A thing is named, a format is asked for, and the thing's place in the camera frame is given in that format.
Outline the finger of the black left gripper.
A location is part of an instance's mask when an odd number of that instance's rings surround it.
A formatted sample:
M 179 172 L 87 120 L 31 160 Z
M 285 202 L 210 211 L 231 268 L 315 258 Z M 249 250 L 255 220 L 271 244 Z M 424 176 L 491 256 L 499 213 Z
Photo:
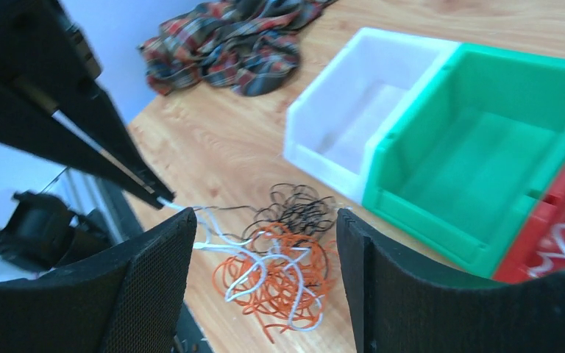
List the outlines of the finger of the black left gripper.
M 58 1 L 0 1 L 0 83 L 55 119 L 128 176 L 170 201 L 110 97 L 82 30 Z
M 163 207 L 157 195 L 149 192 L 93 147 L 2 83 L 0 143 L 101 177 L 157 209 Z

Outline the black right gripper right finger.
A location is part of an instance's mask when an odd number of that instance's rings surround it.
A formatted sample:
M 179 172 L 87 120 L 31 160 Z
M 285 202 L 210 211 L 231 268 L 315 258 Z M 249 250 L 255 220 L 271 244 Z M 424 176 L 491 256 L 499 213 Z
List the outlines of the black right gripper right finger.
M 336 241 L 358 352 L 565 352 L 565 271 L 495 282 L 436 262 L 345 209 Z

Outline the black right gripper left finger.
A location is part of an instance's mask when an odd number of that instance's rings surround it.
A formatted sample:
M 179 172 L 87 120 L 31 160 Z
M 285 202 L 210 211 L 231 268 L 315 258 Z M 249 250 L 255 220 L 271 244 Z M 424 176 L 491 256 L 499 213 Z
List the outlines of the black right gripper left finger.
M 197 220 L 161 224 L 37 279 L 0 282 L 0 352 L 169 352 Z

